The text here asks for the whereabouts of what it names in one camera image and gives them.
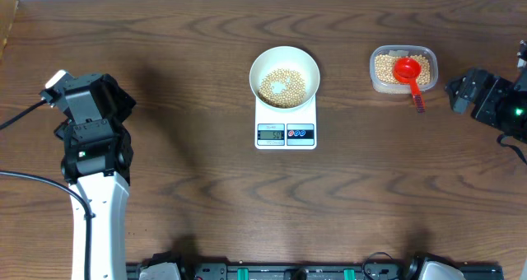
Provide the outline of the red measuring scoop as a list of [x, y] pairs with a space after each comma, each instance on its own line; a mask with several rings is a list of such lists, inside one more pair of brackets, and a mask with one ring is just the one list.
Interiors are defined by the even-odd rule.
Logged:
[[398, 59], [393, 68], [394, 78], [402, 83], [410, 86], [413, 103], [416, 106], [418, 113], [425, 112], [425, 104], [422, 98], [422, 93], [417, 84], [417, 78], [421, 73], [420, 64], [413, 58]]

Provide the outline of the cream white bowl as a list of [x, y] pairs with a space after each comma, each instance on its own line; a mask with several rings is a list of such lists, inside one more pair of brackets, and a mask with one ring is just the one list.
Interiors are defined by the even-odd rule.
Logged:
[[278, 46], [261, 53], [251, 65], [249, 81], [251, 91], [256, 100], [263, 102], [258, 95], [261, 82], [270, 72], [279, 68], [298, 71], [306, 83], [306, 95], [302, 104], [285, 110], [297, 109], [315, 97], [319, 89], [321, 75], [319, 66], [314, 58], [302, 49], [291, 46]]

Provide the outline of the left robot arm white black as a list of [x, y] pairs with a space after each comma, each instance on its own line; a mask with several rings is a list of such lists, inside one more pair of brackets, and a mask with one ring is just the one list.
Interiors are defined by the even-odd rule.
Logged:
[[64, 145], [63, 178], [75, 193], [72, 278], [125, 279], [133, 149], [124, 121], [136, 102], [109, 74], [74, 77], [65, 70], [42, 96], [67, 117], [54, 134]]

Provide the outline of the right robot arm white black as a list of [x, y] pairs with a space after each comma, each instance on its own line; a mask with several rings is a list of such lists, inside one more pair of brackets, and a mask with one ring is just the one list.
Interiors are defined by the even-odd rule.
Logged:
[[[526, 42], [522, 40], [517, 53], [520, 70], [518, 78], [508, 81], [481, 68], [471, 68], [462, 77], [450, 80], [445, 86], [450, 108], [458, 114], [474, 108], [471, 117], [501, 132], [497, 143], [513, 150], [522, 162], [526, 156], [506, 138], [526, 142]], [[503, 279], [497, 265], [458, 266], [448, 259], [429, 253], [416, 253], [408, 269], [400, 274], [410, 280]]]

